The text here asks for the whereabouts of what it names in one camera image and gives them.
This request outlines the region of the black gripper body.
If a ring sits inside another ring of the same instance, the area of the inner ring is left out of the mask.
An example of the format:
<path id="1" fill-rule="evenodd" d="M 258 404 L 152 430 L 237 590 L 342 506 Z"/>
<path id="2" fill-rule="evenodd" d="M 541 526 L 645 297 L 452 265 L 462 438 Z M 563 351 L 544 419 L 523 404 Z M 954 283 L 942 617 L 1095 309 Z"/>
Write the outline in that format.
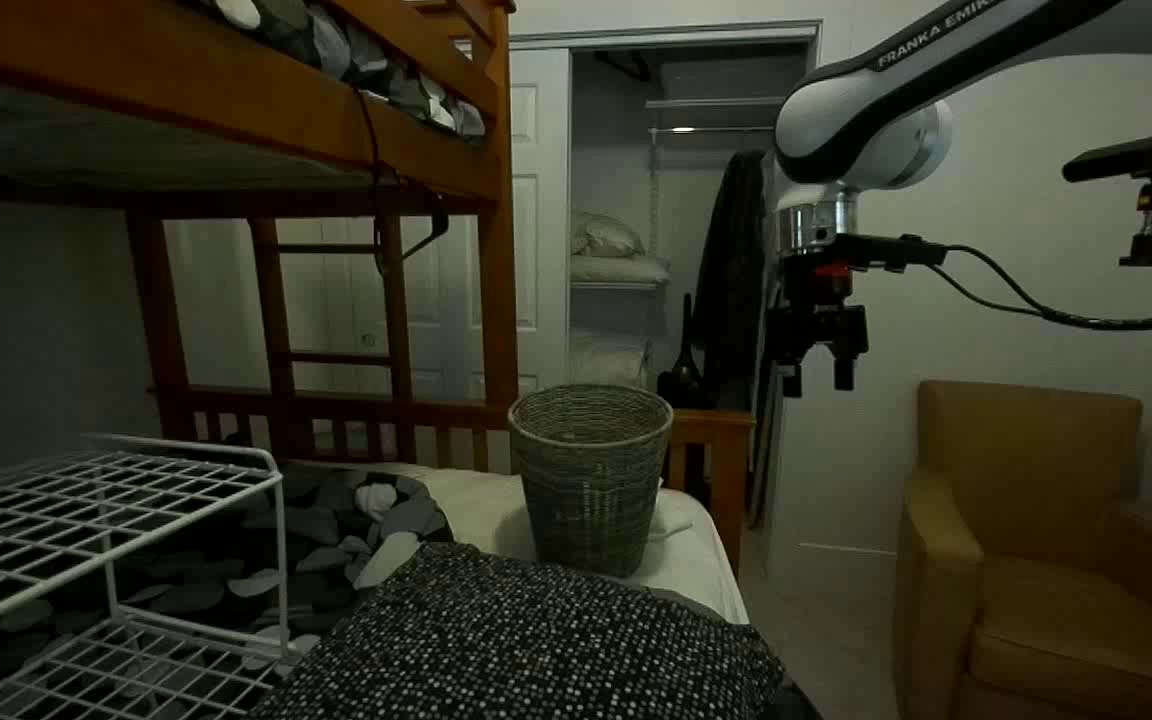
<path id="1" fill-rule="evenodd" d="M 850 276 L 868 268 L 934 268 L 948 249 L 925 236 L 864 236 L 855 227 L 860 194 L 849 183 L 791 187 L 776 205 L 780 260 L 768 309 L 768 351 L 802 362 L 826 347 L 837 362 L 868 351 L 864 309 L 850 305 Z"/>

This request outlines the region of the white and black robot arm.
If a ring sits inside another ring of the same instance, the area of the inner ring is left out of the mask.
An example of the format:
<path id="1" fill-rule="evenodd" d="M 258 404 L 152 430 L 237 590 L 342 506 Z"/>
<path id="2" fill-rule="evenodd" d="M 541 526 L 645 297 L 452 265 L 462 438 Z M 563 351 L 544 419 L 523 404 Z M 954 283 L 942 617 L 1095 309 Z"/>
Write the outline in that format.
<path id="1" fill-rule="evenodd" d="M 907 187 L 948 154 L 942 102 L 972 81 L 1049 58 L 1152 58 L 1152 0 L 940 0 L 875 48 L 815 67 L 776 112 L 776 160 L 791 183 Z M 830 351 L 837 389 L 855 385 L 868 351 L 864 309 L 849 301 L 860 268 L 940 268 L 948 243 L 855 236 L 837 223 L 780 260 L 782 301 L 768 314 L 772 355 L 798 393 L 811 347 Z"/>

